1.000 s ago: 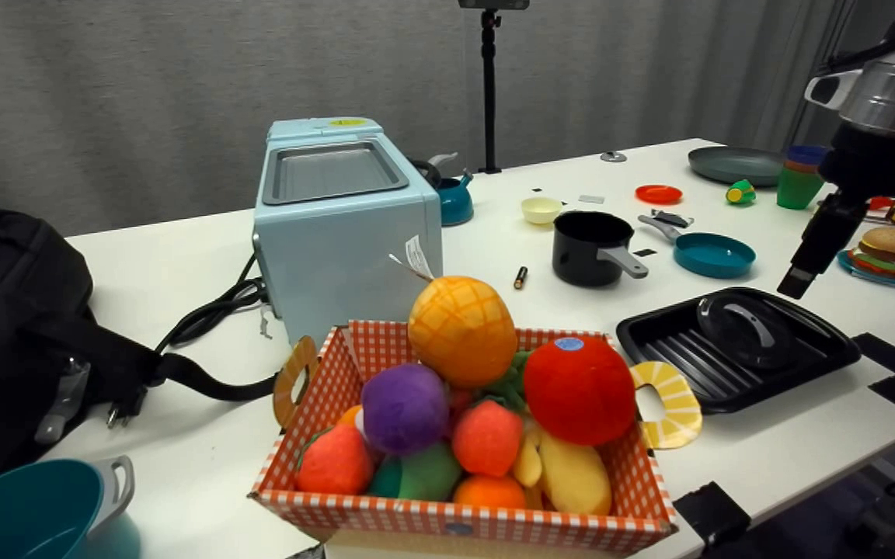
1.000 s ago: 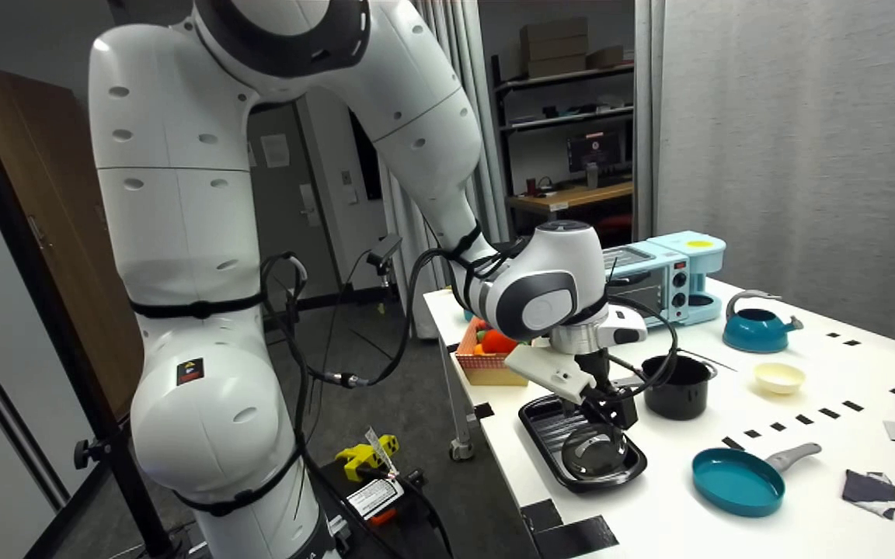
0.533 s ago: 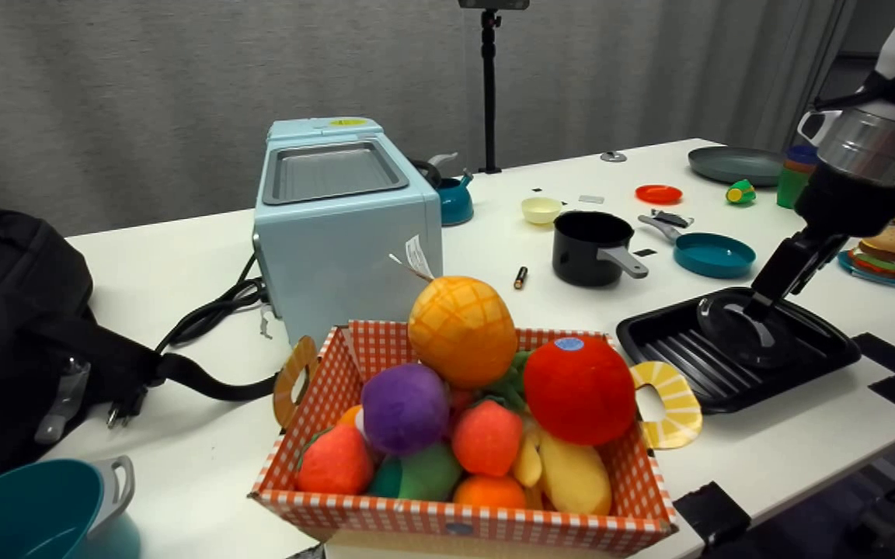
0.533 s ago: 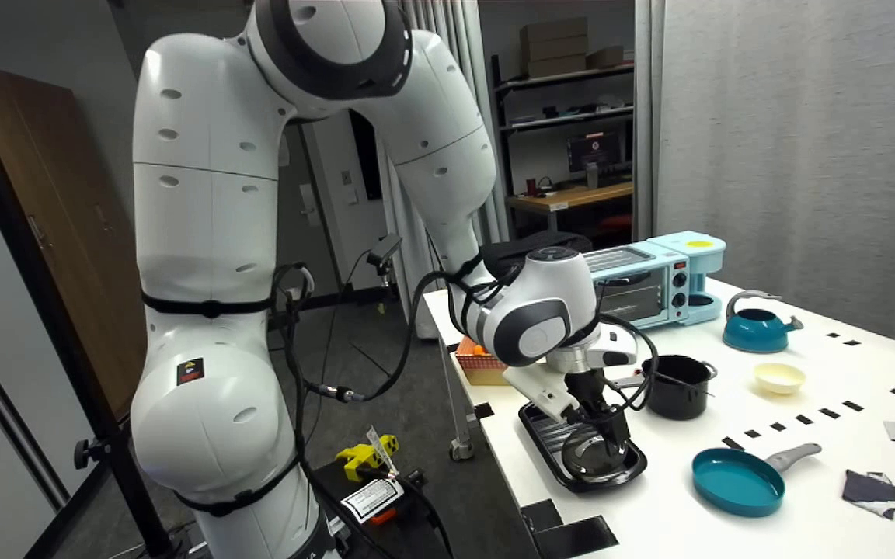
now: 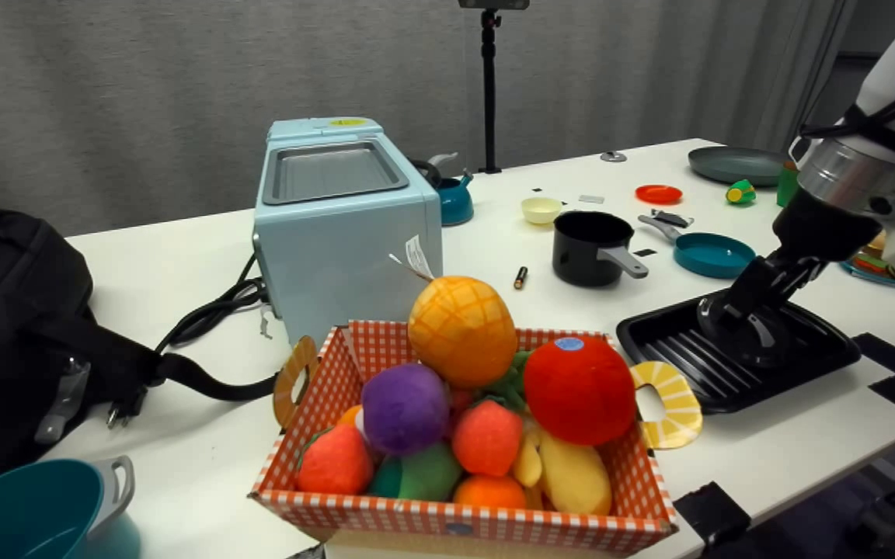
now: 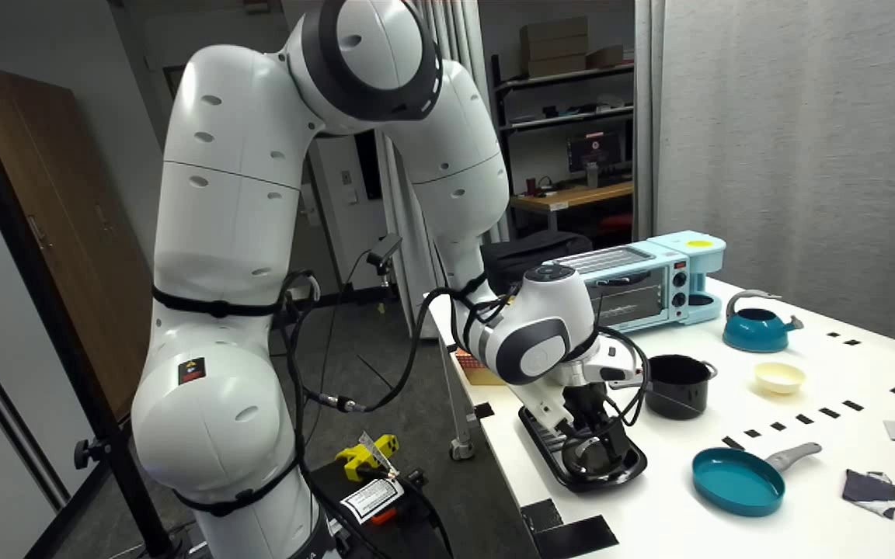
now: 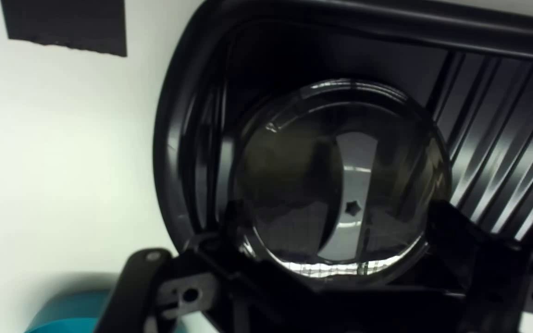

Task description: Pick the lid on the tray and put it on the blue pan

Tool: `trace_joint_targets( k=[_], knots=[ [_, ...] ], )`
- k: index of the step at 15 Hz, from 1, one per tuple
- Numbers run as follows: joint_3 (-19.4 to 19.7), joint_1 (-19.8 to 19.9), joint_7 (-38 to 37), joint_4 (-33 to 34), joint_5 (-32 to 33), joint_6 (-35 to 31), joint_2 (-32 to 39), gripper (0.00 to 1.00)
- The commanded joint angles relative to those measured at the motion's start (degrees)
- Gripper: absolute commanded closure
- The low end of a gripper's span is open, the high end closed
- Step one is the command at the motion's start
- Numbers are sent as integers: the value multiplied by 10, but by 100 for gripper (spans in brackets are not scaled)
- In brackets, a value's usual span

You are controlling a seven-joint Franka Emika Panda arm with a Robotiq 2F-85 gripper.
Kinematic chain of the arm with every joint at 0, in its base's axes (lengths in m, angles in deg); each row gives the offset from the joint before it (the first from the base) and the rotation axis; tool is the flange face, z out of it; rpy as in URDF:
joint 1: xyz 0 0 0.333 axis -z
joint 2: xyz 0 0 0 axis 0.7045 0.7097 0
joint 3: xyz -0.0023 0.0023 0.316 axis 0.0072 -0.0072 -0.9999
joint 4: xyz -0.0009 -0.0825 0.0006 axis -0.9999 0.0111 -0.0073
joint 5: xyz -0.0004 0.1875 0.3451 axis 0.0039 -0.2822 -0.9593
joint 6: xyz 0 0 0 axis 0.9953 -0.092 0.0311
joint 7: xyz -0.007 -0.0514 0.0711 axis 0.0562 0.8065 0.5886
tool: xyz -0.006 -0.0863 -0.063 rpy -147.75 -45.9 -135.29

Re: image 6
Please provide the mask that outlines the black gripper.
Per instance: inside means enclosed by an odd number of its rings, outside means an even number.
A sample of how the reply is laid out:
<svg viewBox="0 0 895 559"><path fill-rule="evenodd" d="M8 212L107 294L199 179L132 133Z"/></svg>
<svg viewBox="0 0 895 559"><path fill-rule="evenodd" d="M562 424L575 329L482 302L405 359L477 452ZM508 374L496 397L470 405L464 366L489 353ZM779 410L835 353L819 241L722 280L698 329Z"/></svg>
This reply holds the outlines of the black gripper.
<svg viewBox="0 0 895 559"><path fill-rule="evenodd" d="M588 441L626 441L626 430L615 417L606 414L606 387L603 382L588 382L588 387L566 387L562 390L562 405L572 414L572 437Z"/></svg>

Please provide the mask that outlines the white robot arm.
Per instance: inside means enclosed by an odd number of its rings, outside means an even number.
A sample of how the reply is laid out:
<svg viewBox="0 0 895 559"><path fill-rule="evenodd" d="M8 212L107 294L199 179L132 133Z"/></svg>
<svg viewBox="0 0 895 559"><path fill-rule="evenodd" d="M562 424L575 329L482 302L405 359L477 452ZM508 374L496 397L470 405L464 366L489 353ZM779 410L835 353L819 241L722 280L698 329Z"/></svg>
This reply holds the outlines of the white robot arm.
<svg viewBox="0 0 895 559"><path fill-rule="evenodd" d="M214 559L336 554L269 335L292 278L311 143L363 131L400 156L453 300L453 339L568 436L572 476L626 458L626 430L585 377L601 328L581 275L539 265L509 294L489 286L482 238L509 182L472 75L440 52L409 0L322 0L276 52L196 51L165 136L132 430L143 473L191 506Z"/></svg>

